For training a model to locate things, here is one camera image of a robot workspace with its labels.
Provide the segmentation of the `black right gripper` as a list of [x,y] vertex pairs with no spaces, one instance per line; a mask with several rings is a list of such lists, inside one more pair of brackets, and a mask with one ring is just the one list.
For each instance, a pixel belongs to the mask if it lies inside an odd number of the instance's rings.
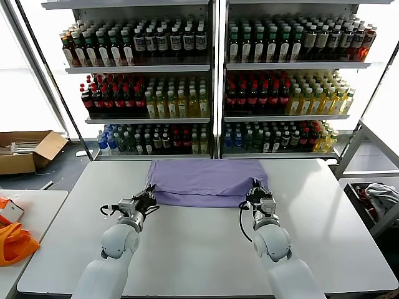
[[256,211],[261,211],[263,214],[273,214],[274,197],[272,193],[267,191],[261,183],[257,185],[257,189],[258,190],[256,190],[256,180],[253,179],[249,194],[246,197],[247,202],[249,202]]

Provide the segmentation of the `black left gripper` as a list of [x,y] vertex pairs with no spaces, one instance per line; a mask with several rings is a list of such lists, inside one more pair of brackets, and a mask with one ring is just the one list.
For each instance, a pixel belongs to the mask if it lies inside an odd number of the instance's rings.
[[156,197],[154,193],[155,185],[149,184],[143,191],[133,196],[135,203],[135,210],[132,218],[136,219],[141,217],[143,220],[157,210]]

